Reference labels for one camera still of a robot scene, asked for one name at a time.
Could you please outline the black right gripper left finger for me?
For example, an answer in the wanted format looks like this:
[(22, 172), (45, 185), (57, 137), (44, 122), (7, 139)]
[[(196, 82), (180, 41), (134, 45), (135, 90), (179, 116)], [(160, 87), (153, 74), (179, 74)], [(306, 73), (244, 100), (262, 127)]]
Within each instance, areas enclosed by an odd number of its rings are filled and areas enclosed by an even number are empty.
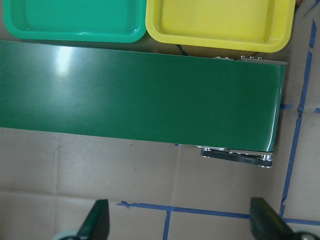
[(77, 240), (107, 240), (110, 233), (109, 201), (107, 199), (97, 200), (81, 227), (79, 228)]

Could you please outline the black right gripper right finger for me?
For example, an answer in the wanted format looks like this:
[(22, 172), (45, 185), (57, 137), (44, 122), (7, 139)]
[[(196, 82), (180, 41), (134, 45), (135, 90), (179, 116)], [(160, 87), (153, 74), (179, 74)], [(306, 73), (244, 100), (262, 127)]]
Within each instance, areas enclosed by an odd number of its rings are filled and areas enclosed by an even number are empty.
[(292, 240), (295, 233), (261, 197), (252, 197), (249, 228), (255, 240)]

